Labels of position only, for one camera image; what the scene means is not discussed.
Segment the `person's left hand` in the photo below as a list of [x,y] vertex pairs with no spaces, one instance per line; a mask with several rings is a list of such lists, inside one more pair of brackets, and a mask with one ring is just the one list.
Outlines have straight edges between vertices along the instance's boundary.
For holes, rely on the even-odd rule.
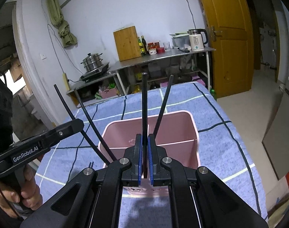
[[0,208],[10,218],[17,218],[18,215],[14,213],[7,201],[11,203],[19,203],[20,197],[22,197],[23,205],[33,211],[37,210],[43,204],[43,197],[40,194],[40,188],[35,182],[34,171],[29,165],[24,168],[24,178],[25,183],[21,188],[20,194],[0,182]]

